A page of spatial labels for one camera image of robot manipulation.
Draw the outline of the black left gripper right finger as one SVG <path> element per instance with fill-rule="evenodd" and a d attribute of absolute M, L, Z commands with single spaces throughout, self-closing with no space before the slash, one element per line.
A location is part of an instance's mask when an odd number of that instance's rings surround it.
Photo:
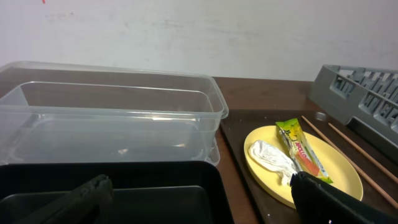
<path fill-rule="evenodd" d="M 397 219 L 304 171 L 292 176 L 290 186 L 302 223 L 397 224 Z"/>

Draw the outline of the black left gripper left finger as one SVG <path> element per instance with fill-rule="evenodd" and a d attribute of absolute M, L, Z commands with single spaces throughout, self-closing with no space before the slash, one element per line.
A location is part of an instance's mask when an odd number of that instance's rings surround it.
<path fill-rule="evenodd" d="M 101 174 L 15 223 L 107 223 L 113 200 L 113 183 Z"/>

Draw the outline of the green snack wrapper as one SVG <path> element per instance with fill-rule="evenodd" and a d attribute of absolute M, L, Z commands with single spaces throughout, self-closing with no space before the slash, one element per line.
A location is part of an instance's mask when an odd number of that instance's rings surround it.
<path fill-rule="evenodd" d="M 275 123 L 281 139 L 289 150 L 291 159 L 300 171 L 332 184 L 333 181 L 309 145 L 297 118 Z"/>

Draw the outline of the white tissue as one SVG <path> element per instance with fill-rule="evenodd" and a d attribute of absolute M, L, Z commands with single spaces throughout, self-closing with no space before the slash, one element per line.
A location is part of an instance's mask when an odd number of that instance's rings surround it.
<path fill-rule="evenodd" d="M 293 175 L 299 171 L 290 157 L 265 141 L 255 141 L 249 147 L 248 153 L 263 168 L 276 173 L 282 185 L 290 185 Z"/>

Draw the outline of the wooden chopstick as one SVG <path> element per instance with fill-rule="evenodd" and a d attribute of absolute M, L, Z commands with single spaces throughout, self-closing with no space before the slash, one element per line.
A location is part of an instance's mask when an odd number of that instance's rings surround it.
<path fill-rule="evenodd" d="M 302 116 L 302 119 L 329 145 L 334 147 L 354 168 L 355 170 L 375 189 L 377 190 L 395 209 L 397 209 L 398 203 L 382 188 L 380 187 L 370 176 L 368 176 L 360 167 L 358 167 L 346 154 L 343 153 L 330 139 L 328 139 L 319 129 L 317 129 L 306 117 Z"/>
<path fill-rule="evenodd" d="M 348 136 L 343 134 L 339 129 L 337 129 L 331 123 L 328 125 L 337 132 L 343 139 L 345 139 L 348 143 L 350 143 L 358 152 L 360 152 L 364 157 L 366 157 L 369 161 L 371 161 L 378 169 L 380 169 L 383 173 L 385 173 L 390 179 L 392 179 L 395 183 L 398 183 L 398 178 L 390 172 L 387 168 L 385 168 L 382 164 L 380 164 L 377 160 L 375 160 L 370 154 L 368 154 L 364 149 L 362 149 L 359 145 L 357 145 L 354 141 L 352 141 Z"/>

